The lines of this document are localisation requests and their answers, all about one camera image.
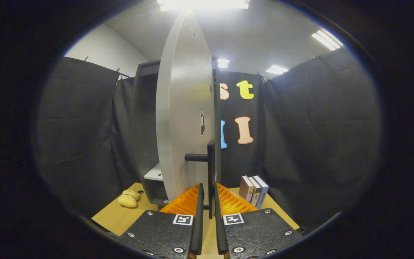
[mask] sticker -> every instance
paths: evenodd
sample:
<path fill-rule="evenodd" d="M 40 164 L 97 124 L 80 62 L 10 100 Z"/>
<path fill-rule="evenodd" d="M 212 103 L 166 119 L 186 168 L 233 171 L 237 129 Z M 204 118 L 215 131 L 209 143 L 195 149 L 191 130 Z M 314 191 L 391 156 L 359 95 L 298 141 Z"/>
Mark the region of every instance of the sticker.
<path fill-rule="evenodd" d="M 224 120 L 221 120 L 221 148 L 225 149 L 228 144 L 225 142 L 225 135 L 223 134 L 223 127 L 225 126 L 226 122 Z"/>
<path fill-rule="evenodd" d="M 191 226 L 193 224 L 193 215 L 180 215 L 177 214 L 174 219 L 174 224 L 176 225 L 186 225 Z"/>
<path fill-rule="evenodd" d="M 226 100 L 230 98 L 230 93 L 227 89 L 228 86 L 225 83 L 220 83 L 220 100 Z"/>
<path fill-rule="evenodd" d="M 249 92 L 250 88 L 253 88 L 252 84 L 249 84 L 247 80 L 240 81 L 236 84 L 239 88 L 240 96 L 246 100 L 250 100 L 253 98 L 253 94 Z"/>
<path fill-rule="evenodd" d="M 191 32 L 191 35 L 196 39 L 196 41 L 199 41 L 199 37 L 197 36 L 197 33 L 193 30 L 193 28 L 189 28 L 189 32 Z"/>
<path fill-rule="evenodd" d="M 234 120 L 239 126 L 239 139 L 237 143 L 239 144 L 248 144 L 253 142 L 252 136 L 250 136 L 250 128 L 248 127 L 248 122 L 250 117 L 238 117 Z"/>
<path fill-rule="evenodd" d="M 204 136 L 205 131 L 206 131 L 206 126 L 204 123 L 204 113 L 201 110 L 201 136 Z"/>
<path fill-rule="evenodd" d="M 242 219 L 240 213 L 237 213 L 223 216 L 223 223 L 225 225 L 234 225 L 244 223 L 244 220 Z"/>

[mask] stuffed toy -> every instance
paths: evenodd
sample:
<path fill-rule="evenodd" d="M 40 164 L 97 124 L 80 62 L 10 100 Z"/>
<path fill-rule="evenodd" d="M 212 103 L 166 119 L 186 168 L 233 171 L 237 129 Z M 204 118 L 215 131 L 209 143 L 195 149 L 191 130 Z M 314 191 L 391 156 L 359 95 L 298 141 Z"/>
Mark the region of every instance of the stuffed toy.
<path fill-rule="evenodd" d="M 134 208 L 137 206 L 137 200 L 140 198 L 140 194 L 133 190 L 125 190 L 122 192 L 122 195 L 118 197 L 118 202 L 120 205 Z"/>

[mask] blue letter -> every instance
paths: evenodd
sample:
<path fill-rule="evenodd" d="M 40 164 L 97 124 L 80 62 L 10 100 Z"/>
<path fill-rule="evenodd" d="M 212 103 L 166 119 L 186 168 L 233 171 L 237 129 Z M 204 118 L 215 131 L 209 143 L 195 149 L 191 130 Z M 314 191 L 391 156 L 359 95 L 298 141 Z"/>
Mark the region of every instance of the blue letter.
<path fill-rule="evenodd" d="M 221 148 L 225 149 L 228 145 L 225 143 L 225 135 L 223 135 L 223 126 L 225 126 L 225 121 L 221 121 Z"/>

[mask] orange gripper pad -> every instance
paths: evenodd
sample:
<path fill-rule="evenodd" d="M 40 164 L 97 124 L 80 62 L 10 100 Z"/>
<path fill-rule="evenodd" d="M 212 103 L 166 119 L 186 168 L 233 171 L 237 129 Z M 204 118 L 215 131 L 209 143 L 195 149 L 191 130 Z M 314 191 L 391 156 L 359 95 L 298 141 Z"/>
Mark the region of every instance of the orange gripper pad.
<path fill-rule="evenodd" d="M 221 216 L 258 210 L 250 202 L 233 193 L 225 186 L 217 183 L 217 188 L 220 197 Z"/>
<path fill-rule="evenodd" d="M 198 194 L 199 184 L 196 184 L 171 201 L 168 205 L 162 208 L 160 212 L 196 216 Z"/>

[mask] white wall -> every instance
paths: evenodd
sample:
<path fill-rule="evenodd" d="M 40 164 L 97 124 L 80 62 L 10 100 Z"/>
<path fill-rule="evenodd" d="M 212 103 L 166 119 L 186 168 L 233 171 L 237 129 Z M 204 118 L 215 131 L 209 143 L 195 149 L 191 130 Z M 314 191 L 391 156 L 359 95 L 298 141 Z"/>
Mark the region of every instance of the white wall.
<path fill-rule="evenodd" d="M 148 62 L 137 49 L 110 26 L 103 23 L 90 31 L 64 55 L 109 69 L 120 68 L 121 73 L 134 77 L 138 64 Z"/>

